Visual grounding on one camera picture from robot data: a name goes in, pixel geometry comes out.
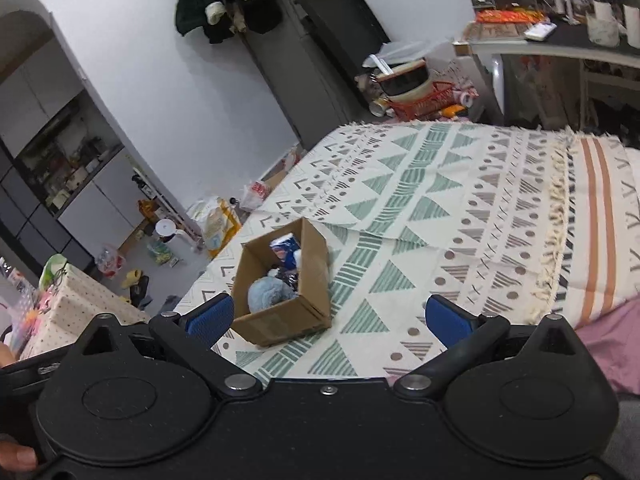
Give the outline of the person's hand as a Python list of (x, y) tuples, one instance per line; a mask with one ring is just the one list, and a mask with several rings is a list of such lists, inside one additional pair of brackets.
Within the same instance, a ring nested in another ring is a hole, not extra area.
[(33, 448), (16, 443), (2, 436), (0, 440), (1, 468), (11, 472), (29, 472), (38, 466), (38, 458)]

